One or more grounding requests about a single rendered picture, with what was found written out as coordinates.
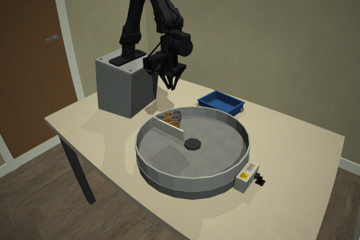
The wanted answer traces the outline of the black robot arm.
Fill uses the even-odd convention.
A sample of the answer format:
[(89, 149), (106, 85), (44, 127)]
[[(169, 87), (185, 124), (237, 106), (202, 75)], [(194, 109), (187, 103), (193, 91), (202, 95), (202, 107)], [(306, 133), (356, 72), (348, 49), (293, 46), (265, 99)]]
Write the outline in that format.
[[(170, 0), (150, 0), (150, 2), (155, 16), (156, 32), (164, 34), (161, 35), (160, 41), (177, 20), (178, 16), (171, 9), (179, 15), (176, 24), (160, 44), (161, 50), (148, 57), (147, 61), (150, 62), (150, 67), (146, 61), (147, 57), (142, 59), (145, 71), (149, 75), (154, 76), (160, 68), (170, 70), (177, 67), (176, 54), (182, 57), (189, 56), (193, 50), (193, 43), (191, 42), (191, 35), (182, 31), (184, 19), (178, 8), (175, 8)], [(135, 44), (138, 44), (142, 38), (140, 21), (144, 3), (145, 0), (130, 0), (126, 23), (122, 28), (122, 35), (119, 40), (119, 43), (122, 45), (122, 54), (110, 59), (110, 64), (120, 67), (146, 55), (146, 52), (135, 49)], [(161, 53), (161, 51), (164, 53)], [(166, 54), (166, 52), (171, 53)]]

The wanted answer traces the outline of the blue open-top crate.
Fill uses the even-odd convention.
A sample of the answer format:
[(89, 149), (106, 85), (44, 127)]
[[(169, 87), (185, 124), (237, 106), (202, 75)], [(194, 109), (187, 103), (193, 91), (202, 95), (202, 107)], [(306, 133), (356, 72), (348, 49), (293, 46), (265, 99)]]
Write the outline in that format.
[(201, 107), (217, 109), (226, 112), (233, 117), (241, 112), (241, 109), (245, 103), (244, 101), (236, 99), (217, 90), (199, 98), (197, 101), (198, 105)]

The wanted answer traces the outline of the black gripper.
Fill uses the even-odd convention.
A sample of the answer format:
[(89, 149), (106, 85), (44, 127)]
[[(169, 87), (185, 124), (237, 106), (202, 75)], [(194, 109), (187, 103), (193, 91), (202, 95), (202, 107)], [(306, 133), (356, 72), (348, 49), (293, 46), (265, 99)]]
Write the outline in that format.
[[(181, 74), (183, 73), (183, 71), (186, 68), (187, 68), (186, 64), (178, 63), (178, 55), (176, 54), (176, 67), (174, 67), (172, 69), (167, 69), (167, 68), (161, 67), (160, 70), (158, 71), (158, 75), (165, 83), (167, 89), (168, 90), (171, 89), (173, 91), (176, 88), (177, 82), (178, 82)], [(167, 77), (168, 82), (167, 82), (165, 76)], [(174, 80), (174, 84), (173, 84), (174, 77), (175, 77), (175, 80)]]

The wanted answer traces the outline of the bronze bushing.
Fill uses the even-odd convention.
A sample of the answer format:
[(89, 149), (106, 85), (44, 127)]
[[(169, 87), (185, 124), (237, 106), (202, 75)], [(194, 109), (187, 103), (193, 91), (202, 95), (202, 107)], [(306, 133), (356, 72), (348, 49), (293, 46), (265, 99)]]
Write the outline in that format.
[(173, 113), (171, 113), (171, 112), (166, 112), (166, 113), (164, 113), (164, 116), (165, 116), (165, 119), (166, 119), (166, 118), (171, 118), (171, 116), (173, 116)]
[(165, 119), (163, 119), (163, 121), (170, 124), (172, 122), (172, 119), (171, 118), (165, 118)]
[(177, 127), (177, 128), (180, 128), (180, 124), (179, 124), (179, 122), (177, 122), (177, 121), (172, 121), (172, 122), (170, 123), (170, 125), (173, 125), (173, 126), (175, 126), (175, 127)]

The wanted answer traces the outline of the grey metal bushing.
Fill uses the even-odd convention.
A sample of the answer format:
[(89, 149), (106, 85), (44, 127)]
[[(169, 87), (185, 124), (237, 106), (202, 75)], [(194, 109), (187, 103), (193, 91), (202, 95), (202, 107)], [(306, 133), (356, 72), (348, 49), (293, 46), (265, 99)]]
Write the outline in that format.
[(165, 119), (165, 116), (164, 115), (158, 115), (156, 118), (160, 119), (163, 121), (163, 119)]
[(173, 115), (178, 115), (180, 117), (180, 121), (182, 120), (182, 114), (181, 114), (181, 111), (180, 110), (174, 110), (172, 112)]
[(180, 125), (180, 117), (178, 115), (172, 115), (170, 118), (172, 119), (172, 122), (179, 122)]

